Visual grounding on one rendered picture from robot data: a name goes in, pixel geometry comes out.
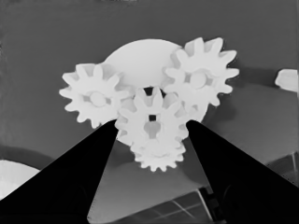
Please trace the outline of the large thick white disc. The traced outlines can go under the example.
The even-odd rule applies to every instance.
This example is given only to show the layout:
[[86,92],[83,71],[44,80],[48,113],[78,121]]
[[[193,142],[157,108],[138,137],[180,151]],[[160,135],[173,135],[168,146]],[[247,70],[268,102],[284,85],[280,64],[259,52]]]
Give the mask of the large thick white disc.
[[38,173],[38,169],[29,165],[0,160],[0,200]]

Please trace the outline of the small thin T-shaped piece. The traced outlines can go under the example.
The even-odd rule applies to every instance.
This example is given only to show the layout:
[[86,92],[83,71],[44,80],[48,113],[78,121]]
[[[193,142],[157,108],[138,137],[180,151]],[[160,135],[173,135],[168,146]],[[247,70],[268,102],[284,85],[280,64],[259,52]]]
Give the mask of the small thin T-shaped piece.
[[294,69],[282,69],[278,72],[275,84],[286,91],[298,92],[298,72]]

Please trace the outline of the white round carrier with pins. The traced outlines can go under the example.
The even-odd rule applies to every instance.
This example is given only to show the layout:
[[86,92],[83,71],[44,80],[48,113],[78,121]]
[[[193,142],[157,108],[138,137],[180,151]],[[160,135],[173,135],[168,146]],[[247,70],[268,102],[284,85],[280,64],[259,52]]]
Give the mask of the white round carrier with pins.
[[[133,95],[137,90],[144,90],[151,96],[154,89],[160,89],[165,96],[167,92],[164,87],[173,78],[168,77],[164,69],[174,66],[171,54],[177,49],[180,46],[170,41],[141,39],[116,49],[102,63],[111,64],[122,74],[121,83],[129,87]],[[203,120],[207,105],[187,105],[185,101],[179,100],[189,120]]]

